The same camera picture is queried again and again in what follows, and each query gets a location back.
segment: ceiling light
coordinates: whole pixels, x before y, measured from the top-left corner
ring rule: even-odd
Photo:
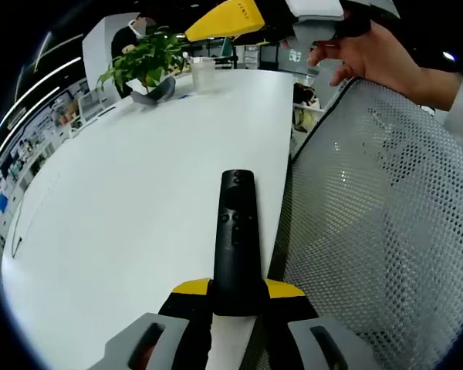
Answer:
[[[36,58],[36,64],[34,65],[34,72],[33,73],[36,73],[36,71],[38,70],[39,60],[41,59],[41,55],[43,54],[43,50],[45,49],[46,44],[48,43],[49,38],[50,38],[51,35],[52,35],[52,33],[50,31],[48,31],[48,33],[46,34],[45,40],[43,41],[43,44],[41,45],[41,49],[39,50],[38,58]]]
[[[453,62],[455,61],[454,56],[452,56],[452,55],[451,55],[450,53],[448,53],[448,52],[442,52],[442,55],[443,55],[446,59],[452,60]]]
[[[17,99],[17,101],[14,103],[14,105],[7,111],[7,113],[3,116],[2,118],[2,121],[0,121],[0,127],[2,127],[3,123],[5,122],[6,119],[8,119],[8,116],[10,116],[10,113],[12,113],[12,111],[17,108],[17,106],[21,103],[22,100],[24,100],[27,95],[29,95],[36,87],[38,87],[39,85],[41,85],[42,83],[44,83],[47,79],[49,79],[51,76],[55,75],[56,73],[60,72],[62,69],[64,68],[67,68],[68,66],[71,66],[72,64],[74,64],[75,62],[78,62],[79,60],[81,60],[81,57],[78,56],[77,58],[75,59],[72,59],[70,62],[67,62],[65,63],[63,66],[60,66],[59,68],[51,71],[49,74],[47,74],[45,77],[43,77],[42,79],[40,79],[37,83],[35,83],[31,89],[29,89],[28,91],[25,92],[25,94],[23,96],[21,96],[20,98]]]
[[[62,46],[68,44],[69,42],[72,42],[72,41],[74,41],[74,40],[77,40],[77,39],[79,39],[79,38],[81,38],[81,37],[83,37],[83,36],[84,36],[84,34],[81,33],[80,35],[74,36],[74,37],[72,37],[71,39],[65,40],[64,42],[61,42],[61,43],[59,43],[59,44],[57,44],[57,45],[55,45],[55,46],[49,48],[48,50],[46,50],[46,51],[41,55],[41,58],[44,58],[44,57],[47,56],[49,53],[54,52],[54,51],[57,50],[58,48],[61,48]]]
[[[19,93],[19,83],[21,82],[23,72],[24,72],[24,65],[22,65],[22,67],[21,67],[21,72],[19,73],[19,77],[17,78],[17,83],[15,84],[14,101],[17,100],[17,94]]]
[[[15,126],[12,128],[12,130],[10,131],[10,133],[8,133],[7,137],[5,138],[5,140],[3,140],[3,143],[1,144],[0,146],[0,154],[2,153],[3,151],[3,148],[5,147],[5,144],[14,136],[14,133],[15,131],[17,131],[17,129],[21,126],[21,123],[24,122],[24,120],[26,118],[28,118],[31,113],[33,113],[36,108],[38,108],[39,106],[41,106],[43,104],[43,102],[45,100],[47,100],[51,95],[53,95],[54,93],[56,93],[57,91],[59,91],[60,88],[57,86],[55,89],[53,89],[52,91],[50,91],[48,94],[46,94],[45,96],[43,96],[34,106],[32,106],[32,108],[30,110],[27,111],[27,113],[22,116],[22,118],[15,124]]]

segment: black cable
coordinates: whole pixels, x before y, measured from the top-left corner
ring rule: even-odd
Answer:
[[[19,246],[22,243],[22,238],[20,237],[18,242],[17,242],[17,245],[15,246],[15,249],[14,249],[15,231],[17,230],[17,224],[19,223],[19,219],[21,218],[22,203],[19,205],[18,212],[19,212],[19,214],[17,215],[17,220],[15,221],[15,225],[14,225],[14,231],[12,233],[12,246],[10,247],[10,251],[11,251],[13,259],[15,259],[15,255],[17,254],[17,250],[19,249]]]

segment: green leaves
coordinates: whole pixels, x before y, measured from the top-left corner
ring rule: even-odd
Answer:
[[[122,88],[125,82],[137,78],[145,86],[156,87],[175,66],[182,70],[183,45],[176,35],[168,32],[168,27],[154,26],[135,49],[113,59],[113,67],[98,78],[98,84],[103,89],[103,84],[113,78],[113,83]]]

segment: black remote control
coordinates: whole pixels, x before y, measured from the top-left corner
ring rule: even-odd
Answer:
[[[225,171],[216,230],[215,273],[211,282],[213,312],[220,316],[254,316],[269,298],[261,274],[259,223],[254,174]]]

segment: gray mesh fabric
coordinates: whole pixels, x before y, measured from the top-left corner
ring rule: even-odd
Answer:
[[[275,253],[384,368],[433,368],[463,328],[463,150],[403,96],[354,82],[292,164]]]

